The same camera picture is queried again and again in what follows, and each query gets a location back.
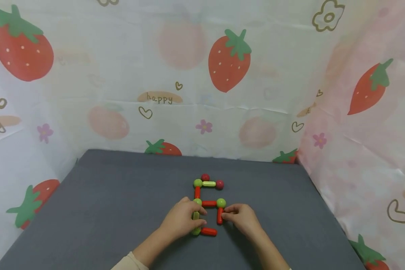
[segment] toy construction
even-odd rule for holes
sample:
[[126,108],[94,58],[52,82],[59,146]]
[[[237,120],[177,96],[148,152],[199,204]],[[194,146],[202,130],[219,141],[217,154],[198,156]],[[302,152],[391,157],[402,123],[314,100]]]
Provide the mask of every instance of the toy construction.
[[[217,201],[202,201],[201,200],[201,188],[208,187],[208,188],[216,188],[217,190],[222,190],[224,187],[224,182],[222,180],[217,180],[216,182],[210,181],[210,176],[208,174],[203,174],[201,179],[195,179],[193,182],[193,187],[195,188],[195,195],[193,201],[197,204],[201,205],[202,207],[217,207],[217,224],[222,225],[222,213],[224,212],[224,208],[227,205],[227,202],[220,198]],[[195,211],[192,214],[192,219],[199,219],[200,213]],[[195,228],[191,231],[191,234],[194,236],[198,236],[202,234],[203,236],[216,236],[218,231],[213,228]]]

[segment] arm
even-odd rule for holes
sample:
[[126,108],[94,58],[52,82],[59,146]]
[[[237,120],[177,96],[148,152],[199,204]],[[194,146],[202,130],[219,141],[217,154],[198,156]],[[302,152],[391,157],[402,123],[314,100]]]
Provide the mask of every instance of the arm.
[[156,257],[172,242],[207,223],[203,219],[191,219],[195,211],[207,214],[204,208],[188,197],[181,199],[169,211],[160,227],[112,270],[148,270]]
[[261,231],[251,239],[263,269],[290,270],[269,236]]
[[269,236],[265,233],[254,211],[247,204],[233,204],[225,208],[222,218],[231,221],[252,243],[265,270],[290,270]]

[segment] white flower outline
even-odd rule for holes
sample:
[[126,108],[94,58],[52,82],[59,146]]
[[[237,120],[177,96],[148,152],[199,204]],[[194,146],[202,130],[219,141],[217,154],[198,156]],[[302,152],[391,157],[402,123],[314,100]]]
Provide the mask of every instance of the white flower outline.
[[318,32],[333,31],[344,14],[344,10],[345,5],[338,4],[337,0],[325,0],[321,6],[321,11],[313,16],[312,25],[315,26]]

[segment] green strawberry leaf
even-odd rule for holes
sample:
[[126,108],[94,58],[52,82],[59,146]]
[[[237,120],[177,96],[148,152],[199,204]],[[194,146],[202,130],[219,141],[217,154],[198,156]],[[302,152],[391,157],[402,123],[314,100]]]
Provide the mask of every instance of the green strawberry leaf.
[[370,79],[372,81],[372,91],[376,91],[378,85],[388,87],[390,85],[389,76],[387,75],[386,69],[393,62],[393,58],[387,60],[384,64],[379,64],[376,70],[371,75]]
[[27,39],[33,43],[38,43],[35,35],[43,35],[44,32],[21,18],[20,11],[16,5],[12,5],[12,13],[8,13],[0,9],[0,27],[9,25],[9,34],[17,38],[20,34],[24,34]]
[[246,29],[243,29],[238,37],[230,29],[225,30],[225,35],[228,37],[228,41],[225,43],[227,48],[233,47],[231,50],[231,57],[237,54],[240,61],[245,60],[244,54],[250,54],[252,52],[250,46],[245,42]]
[[373,265],[378,265],[377,261],[385,261],[386,259],[375,250],[367,247],[362,235],[358,235],[358,242],[349,241],[353,249],[359,256],[363,264],[371,263]]
[[32,221],[35,217],[35,210],[42,205],[41,201],[35,201],[40,192],[33,193],[33,186],[29,185],[25,197],[19,207],[7,209],[6,213],[16,213],[15,226],[20,228],[26,221]]
[[296,151],[297,151],[297,148],[286,154],[283,151],[281,151],[280,152],[281,155],[276,157],[272,162],[274,162],[274,163],[289,162],[289,161],[291,161],[291,158],[296,155]]
[[145,152],[144,152],[145,154],[156,154],[156,153],[162,154],[163,153],[162,148],[165,148],[165,145],[162,145],[163,142],[165,142],[164,139],[158,140],[155,144],[152,144],[149,141],[146,141],[146,142],[148,144],[148,148],[145,150]]

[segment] gray mat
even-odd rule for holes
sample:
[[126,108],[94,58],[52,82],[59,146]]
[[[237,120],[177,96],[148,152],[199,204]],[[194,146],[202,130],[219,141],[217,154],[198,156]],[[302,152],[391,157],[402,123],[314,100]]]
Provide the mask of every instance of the gray mat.
[[[299,165],[89,150],[0,261],[0,270],[109,270],[162,222],[202,173],[222,179],[203,200],[251,205],[293,270],[364,270],[342,229]],[[218,235],[175,242],[152,269],[260,269],[230,224]]]

